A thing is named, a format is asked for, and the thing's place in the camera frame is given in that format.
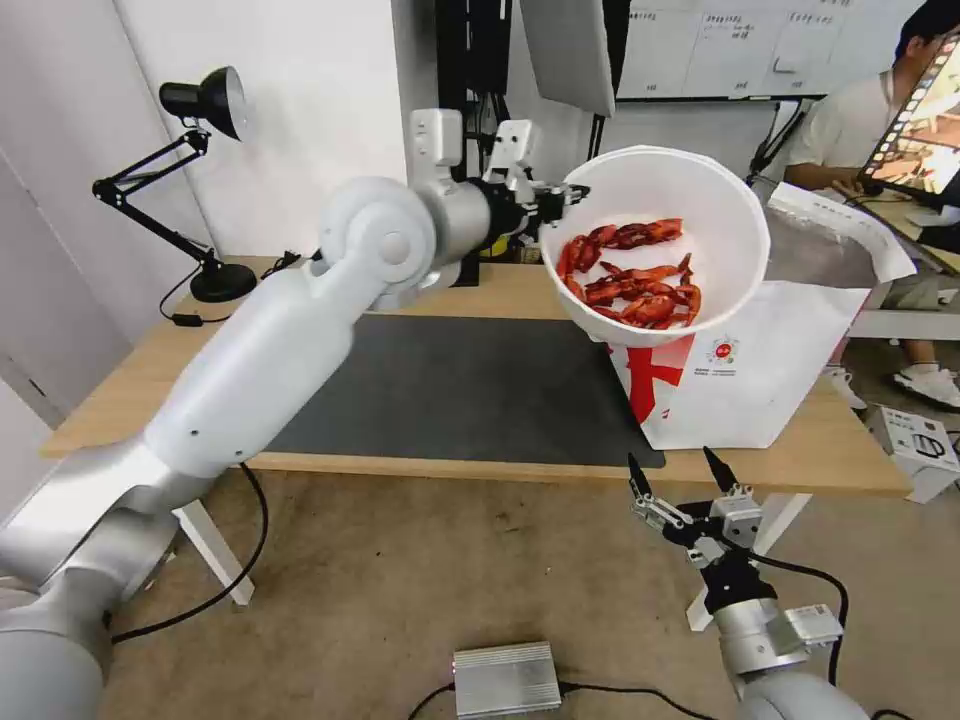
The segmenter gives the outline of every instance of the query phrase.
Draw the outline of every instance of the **red crayfish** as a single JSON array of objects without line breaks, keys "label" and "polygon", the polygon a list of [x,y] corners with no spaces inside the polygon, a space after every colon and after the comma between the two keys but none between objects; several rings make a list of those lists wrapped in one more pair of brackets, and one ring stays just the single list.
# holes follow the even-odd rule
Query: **red crayfish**
[{"label": "red crayfish", "polygon": [[[690,253],[678,265],[659,265],[646,270],[621,270],[616,265],[600,260],[603,248],[629,250],[640,245],[673,240],[683,233],[679,218],[653,223],[632,223],[617,227],[604,225],[589,235],[578,235],[564,245],[557,261],[557,275],[576,298],[591,310],[634,327],[667,330],[674,323],[688,327],[700,312],[700,288],[690,282]],[[607,275],[583,287],[574,277],[574,271],[585,273],[594,265]],[[679,276],[673,286],[664,282]],[[622,310],[614,310],[615,300],[626,303]]]}]

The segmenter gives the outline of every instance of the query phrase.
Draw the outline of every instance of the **white shirt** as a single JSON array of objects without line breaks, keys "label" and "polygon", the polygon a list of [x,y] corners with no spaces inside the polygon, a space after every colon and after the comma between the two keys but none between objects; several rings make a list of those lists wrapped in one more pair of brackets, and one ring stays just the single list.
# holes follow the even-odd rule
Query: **white shirt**
[{"label": "white shirt", "polygon": [[790,148],[788,165],[860,167],[887,131],[898,108],[889,72],[838,90],[818,102]]}]

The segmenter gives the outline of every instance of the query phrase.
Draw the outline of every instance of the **monitor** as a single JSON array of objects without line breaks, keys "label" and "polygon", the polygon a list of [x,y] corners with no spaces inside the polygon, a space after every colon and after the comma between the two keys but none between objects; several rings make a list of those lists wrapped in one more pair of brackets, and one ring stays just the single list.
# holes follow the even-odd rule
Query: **monitor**
[{"label": "monitor", "polygon": [[960,34],[944,40],[859,179],[937,208],[960,206]]}]

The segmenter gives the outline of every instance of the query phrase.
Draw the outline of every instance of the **white paper bag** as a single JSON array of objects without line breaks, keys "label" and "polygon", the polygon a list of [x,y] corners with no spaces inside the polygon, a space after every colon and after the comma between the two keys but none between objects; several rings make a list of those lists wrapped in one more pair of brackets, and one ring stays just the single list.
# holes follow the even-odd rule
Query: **white paper bag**
[{"label": "white paper bag", "polygon": [[767,277],[789,280],[764,280],[719,328],[656,348],[610,349],[634,414],[658,450],[769,447],[871,288],[915,272],[884,225],[814,193],[781,185],[768,218]]}]

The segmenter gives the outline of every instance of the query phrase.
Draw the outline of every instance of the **lamp base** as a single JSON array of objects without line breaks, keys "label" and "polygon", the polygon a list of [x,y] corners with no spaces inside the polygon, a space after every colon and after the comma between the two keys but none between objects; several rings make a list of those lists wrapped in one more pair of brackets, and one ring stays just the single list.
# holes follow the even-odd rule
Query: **lamp base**
[{"label": "lamp base", "polygon": [[228,302],[246,295],[257,286],[257,276],[246,265],[204,262],[190,281],[190,292],[200,302]]}]

